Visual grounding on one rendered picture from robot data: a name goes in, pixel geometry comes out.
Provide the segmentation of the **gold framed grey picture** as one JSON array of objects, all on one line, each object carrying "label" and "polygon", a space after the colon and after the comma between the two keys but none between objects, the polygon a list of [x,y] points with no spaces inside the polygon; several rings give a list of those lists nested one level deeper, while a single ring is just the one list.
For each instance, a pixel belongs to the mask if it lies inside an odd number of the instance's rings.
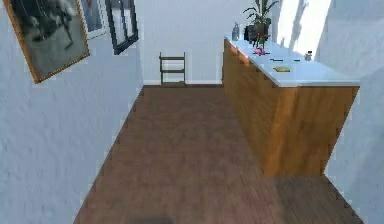
[{"label": "gold framed grey picture", "polygon": [[35,83],[90,55],[80,0],[2,0]]}]

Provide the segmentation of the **black box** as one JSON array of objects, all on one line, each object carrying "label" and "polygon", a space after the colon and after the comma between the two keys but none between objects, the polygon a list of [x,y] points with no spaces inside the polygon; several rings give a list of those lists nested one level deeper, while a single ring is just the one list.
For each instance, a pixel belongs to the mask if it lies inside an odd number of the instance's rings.
[{"label": "black box", "polygon": [[253,42],[257,39],[257,32],[254,25],[247,25],[244,28],[244,39],[248,42]]}]

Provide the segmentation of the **green house plant in pot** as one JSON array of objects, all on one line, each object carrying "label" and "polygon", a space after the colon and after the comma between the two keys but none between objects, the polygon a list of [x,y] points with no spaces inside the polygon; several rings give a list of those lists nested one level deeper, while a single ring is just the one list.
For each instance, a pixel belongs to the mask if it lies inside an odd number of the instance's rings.
[{"label": "green house plant in pot", "polygon": [[272,0],[272,2],[269,2],[269,0],[254,0],[254,2],[253,7],[244,10],[244,13],[250,12],[248,19],[251,19],[251,23],[249,25],[255,26],[257,34],[269,35],[268,30],[272,23],[269,12],[279,3],[279,0]]}]

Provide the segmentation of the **wooden counter with white top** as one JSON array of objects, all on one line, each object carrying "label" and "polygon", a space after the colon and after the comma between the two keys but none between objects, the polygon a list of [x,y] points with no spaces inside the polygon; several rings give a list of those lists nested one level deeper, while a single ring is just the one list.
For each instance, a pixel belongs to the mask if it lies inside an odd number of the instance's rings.
[{"label": "wooden counter with white top", "polygon": [[359,83],[275,43],[266,51],[256,55],[248,42],[226,36],[224,90],[265,175],[321,176]]}]

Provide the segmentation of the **white framed picture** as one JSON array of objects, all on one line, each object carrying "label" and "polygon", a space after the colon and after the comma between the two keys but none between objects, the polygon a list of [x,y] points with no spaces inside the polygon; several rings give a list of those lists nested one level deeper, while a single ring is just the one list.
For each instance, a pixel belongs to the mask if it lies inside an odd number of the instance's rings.
[{"label": "white framed picture", "polygon": [[87,39],[91,40],[106,33],[101,0],[80,0]]}]

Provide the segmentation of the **pink flower in vase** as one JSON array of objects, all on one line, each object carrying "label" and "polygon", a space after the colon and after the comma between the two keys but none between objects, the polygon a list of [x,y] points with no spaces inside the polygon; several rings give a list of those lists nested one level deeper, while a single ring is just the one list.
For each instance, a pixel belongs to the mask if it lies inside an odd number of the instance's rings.
[{"label": "pink flower in vase", "polygon": [[253,43],[253,47],[255,48],[254,54],[262,56],[265,55],[265,43],[268,35],[258,33],[256,39]]}]

